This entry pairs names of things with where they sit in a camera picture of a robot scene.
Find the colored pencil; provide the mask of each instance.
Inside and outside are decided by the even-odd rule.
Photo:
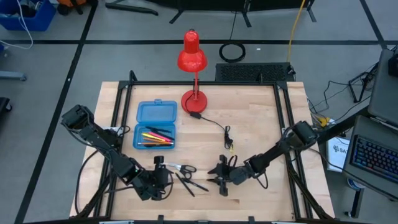
[[[159,143],[159,142],[139,142],[138,145],[143,146],[171,146],[169,142]]]
[[[155,136],[153,136],[151,134],[148,134],[148,133],[143,133],[142,135],[145,136],[145,137],[151,138],[151,139],[156,139],[156,140],[160,140],[160,141],[166,142],[166,140],[158,138],[158,137],[155,137]]]
[[[155,136],[155,137],[161,138],[161,139],[163,139],[164,141],[171,142],[170,139],[168,139],[168,138],[166,138],[166,137],[163,137],[163,136],[161,136],[161,135],[159,135],[159,134],[153,133],[152,131],[150,131],[149,134],[151,134],[151,135],[153,135],[153,136]]]
[[[167,144],[173,144],[172,142],[164,142],[164,141],[161,141],[161,140],[151,139],[151,138],[144,138],[144,140],[146,140],[146,141],[151,141],[151,142],[162,143],[162,144],[165,144],[165,143],[167,143]]]

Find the desk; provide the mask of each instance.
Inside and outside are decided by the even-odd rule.
[[[164,215],[165,220],[248,220],[254,216],[256,221],[294,219],[289,181],[285,159],[280,156],[267,169],[269,188],[264,190],[256,180],[247,180],[236,186],[228,184],[229,196],[218,193],[216,184],[207,182],[207,172],[218,163],[220,154],[230,156],[224,148],[223,132],[213,123],[191,118],[183,112],[180,99],[191,87],[187,85],[134,85],[129,105],[126,124],[132,131],[124,137],[122,153],[135,158],[146,169],[154,168],[154,156],[163,155],[165,162],[190,164],[198,171],[193,181],[208,188],[210,192],[192,187],[193,198],[183,185],[175,178],[171,196],[164,201],[141,201],[134,190],[116,192],[111,219],[156,220]],[[207,109],[203,115],[217,121],[221,125],[230,125],[230,137],[234,139],[238,164],[254,154],[270,149],[280,138],[279,120],[276,110],[274,89],[271,86],[218,86],[201,85],[208,97]],[[95,111],[95,122],[101,126],[109,126],[113,115],[118,82],[104,82],[99,93]],[[311,122],[303,83],[289,83],[289,95],[292,102],[294,120]],[[132,147],[133,130],[137,123],[136,111],[140,101],[156,98],[175,100],[178,103],[176,147],[171,151],[139,151]],[[94,149],[86,149],[87,158]],[[103,156],[95,155],[87,163],[80,180],[78,197],[79,208],[88,203],[98,188],[103,166]],[[321,158],[311,151],[302,153],[303,168],[307,177],[309,191],[325,211],[334,217],[330,194],[322,166]],[[117,182],[116,188],[125,187]],[[302,196],[298,191],[301,216],[303,212]],[[100,215],[104,214],[105,201]],[[75,214],[72,207],[70,215]]]

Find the scissors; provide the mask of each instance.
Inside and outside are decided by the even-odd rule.
[[[197,169],[195,167],[190,166],[190,165],[179,165],[179,164],[168,163],[168,162],[164,163],[164,164],[176,168],[188,180],[191,179],[192,173],[197,171]]]

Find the white cable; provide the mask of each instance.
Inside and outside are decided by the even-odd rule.
[[[26,23],[25,23],[25,19],[24,19],[24,15],[22,14],[22,7],[21,7],[21,4],[20,4],[19,0],[16,0],[16,1],[18,2],[19,12],[21,13],[21,16],[18,18],[18,21],[19,21],[19,23],[21,24],[22,28],[24,28],[24,30],[25,30],[25,31],[27,32],[27,34],[29,35],[29,38],[30,38],[30,46],[29,46],[29,47],[22,47],[22,46],[18,46],[18,45],[8,44],[8,43],[6,43],[6,42],[4,42],[4,41],[2,41],[2,40],[0,40],[0,43],[5,44],[5,45],[8,45],[8,46],[11,46],[11,47],[17,47],[17,48],[19,48],[19,49],[29,50],[29,49],[31,49],[32,46],[33,46],[33,38],[32,38],[32,36],[31,36],[29,30],[27,29],[27,26],[26,26]]]

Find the blue bin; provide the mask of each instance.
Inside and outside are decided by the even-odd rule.
[[[12,14],[16,10],[18,11],[19,7],[16,1],[17,0],[0,0],[0,12],[3,14]],[[37,3],[39,1],[41,0],[31,0],[33,3]],[[55,15],[56,9],[50,3],[50,1],[43,0],[42,2],[43,3],[36,12],[35,17],[24,18],[26,27],[29,31],[46,31]],[[24,28],[21,26],[21,23],[19,22],[19,17],[16,16],[0,17],[0,24],[7,30],[24,30]]]
[[[155,101],[142,101],[138,104],[137,111],[137,125],[134,128],[134,137],[132,140],[132,146],[136,149],[173,149],[174,144],[171,146],[154,146],[145,147],[139,145],[139,142],[145,142],[142,133],[148,133],[150,130],[147,126],[153,128],[159,128],[170,131],[164,133],[175,139],[176,130],[174,121],[177,118],[177,102],[171,100],[162,101],[161,99],[155,99]]]

